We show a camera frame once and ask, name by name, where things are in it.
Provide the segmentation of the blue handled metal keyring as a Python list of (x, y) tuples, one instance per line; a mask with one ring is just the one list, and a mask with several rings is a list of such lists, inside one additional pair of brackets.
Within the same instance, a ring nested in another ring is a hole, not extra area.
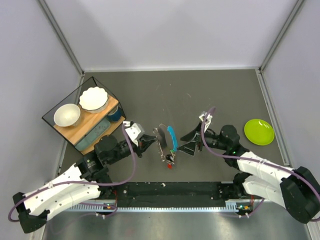
[[(178, 150), (178, 140), (173, 127), (160, 123), (153, 129), (153, 133), (156, 136), (156, 143), (161, 161), (166, 162), (167, 165), (171, 164), (174, 166), (176, 152)], [(166, 160), (166, 155), (168, 154), (171, 154), (174, 157), (173, 162)]]

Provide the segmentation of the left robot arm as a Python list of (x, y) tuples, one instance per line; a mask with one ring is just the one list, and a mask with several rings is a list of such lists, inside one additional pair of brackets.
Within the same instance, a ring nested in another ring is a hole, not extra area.
[(115, 186), (125, 184), (125, 180), (112, 182), (108, 166), (128, 156), (142, 157), (156, 137), (124, 137), (118, 141), (113, 135), (103, 136), (92, 151), (63, 174), (32, 192), (16, 193), (12, 199), (22, 231), (35, 232), (64, 210), (88, 200), (109, 198)]

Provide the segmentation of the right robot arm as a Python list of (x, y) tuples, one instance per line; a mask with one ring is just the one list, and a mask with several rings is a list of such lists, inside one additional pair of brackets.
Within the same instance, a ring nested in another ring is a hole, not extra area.
[(240, 144), (233, 125), (225, 125), (219, 134), (208, 128), (195, 129), (180, 139), (178, 150), (193, 156), (203, 147), (223, 150), (224, 161), (240, 172), (233, 179), (233, 192), (239, 198), (255, 195), (285, 208), (298, 222), (316, 222), (320, 212), (320, 185), (311, 171), (303, 166), (284, 167), (263, 159)]

